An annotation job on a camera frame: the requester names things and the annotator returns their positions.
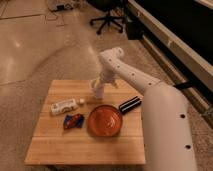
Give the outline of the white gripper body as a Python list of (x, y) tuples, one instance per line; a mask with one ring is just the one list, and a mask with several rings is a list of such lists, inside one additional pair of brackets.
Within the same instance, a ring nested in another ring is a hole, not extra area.
[(116, 83), (115, 73), (111, 70), (103, 69), (100, 72), (99, 76), (96, 79), (91, 81), (91, 87), (99, 88), (107, 83), (111, 84), (115, 88), (118, 87), (118, 84)]

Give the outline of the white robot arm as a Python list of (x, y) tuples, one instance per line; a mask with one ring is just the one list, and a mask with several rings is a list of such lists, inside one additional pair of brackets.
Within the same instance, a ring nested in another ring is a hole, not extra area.
[(188, 100), (180, 90), (122, 61), (124, 50), (114, 47), (99, 53), (102, 70), (91, 83), (94, 96), (103, 97), (115, 75), (143, 95), (142, 124), (147, 171), (198, 171)]

